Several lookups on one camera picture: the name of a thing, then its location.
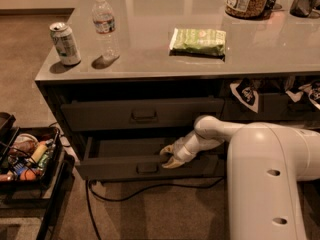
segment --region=countertop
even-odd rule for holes
[[[226,14],[226,0],[108,1],[115,11],[120,58],[105,69],[92,66],[100,56],[91,17],[94,0],[80,0],[68,23],[80,49],[81,63],[64,67],[53,47],[36,81],[319,74],[320,21],[291,15],[293,0],[277,0],[281,10],[272,11],[267,19],[255,20]],[[225,61],[169,56],[174,28],[226,31]]]

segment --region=silver can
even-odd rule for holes
[[[51,24],[50,36],[63,65],[72,66],[81,61],[72,29],[66,23],[56,22]]]

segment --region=clear plastic bottle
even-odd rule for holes
[[[104,61],[109,64],[120,56],[116,36],[114,13],[106,0],[95,0],[92,8],[92,19],[100,43]]]

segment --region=cabinet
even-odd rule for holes
[[[279,0],[282,11],[255,21],[225,14],[225,0],[176,0],[170,9],[166,0],[109,1],[117,12],[120,58],[108,68],[94,68],[100,53],[90,19],[92,0],[81,0],[69,20],[81,63],[64,67],[52,49],[35,79],[79,157],[76,168],[83,179],[214,175],[223,148],[174,170],[164,170],[158,155],[191,131],[202,114],[317,125],[320,112],[305,97],[294,103],[283,91],[261,89],[260,110],[254,113],[229,88],[245,77],[278,81],[296,76],[305,83],[320,77],[315,41],[320,29],[314,19],[289,14],[292,0]],[[169,56],[175,27],[226,31],[225,60]]]

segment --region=power cord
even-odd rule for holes
[[[112,198],[107,198],[107,197],[103,197],[99,194],[97,194],[93,189],[92,189],[92,185],[94,183],[96,183],[95,180],[86,180],[86,199],[87,199],[87,206],[88,206],[88,210],[89,210],[89,215],[90,215],[90,219],[91,219],[91,222],[92,222],[92,226],[94,228],[94,231],[95,231],[95,234],[98,238],[98,240],[101,240],[101,236],[99,234],[99,230],[97,228],[97,224],[95,222],[95,219],[93,217],[93,213],[92,213],[92,209],[91,209],[91,204],[90,204],[90,199],[89,199],[89,190],[90,192],[93,194],[93,196],[95,196],[96,198],[98,199],[101,199],[101,200],[104,200],[104,201],[107,201],[107,202],[123,202],[123,201],[127,201],[129,200],[130,198],[146,191],[146,190],[149,190],[149,189],[152,189],[152,188],[158,188],[158,187],[167,187],[167,186],[172,186],[172,187],[181,187],[181,188],[196,188],[196,189],[209,189],[209,188],[212,188],[214,187],[215,185],[217,185],[219,182],[221,182],[222,180],[225,179],[225,177],[214,177],[214,178],[218,178],[215,182],[209,184],[209,185],[204,185],[204,186],[201,186],[201,185],[184,185],[184,184],[176,184],[176,183],[162,183],[162,184],[156,184],[156,185],[151,185],[151,186],[148,186],[148,187],[145,187],[145,188],[142,188],[136,192],[134,192],[133,194],[127,196],[127,197],[124,197],[124,198],[120,198],[120,199],[112,199]]]

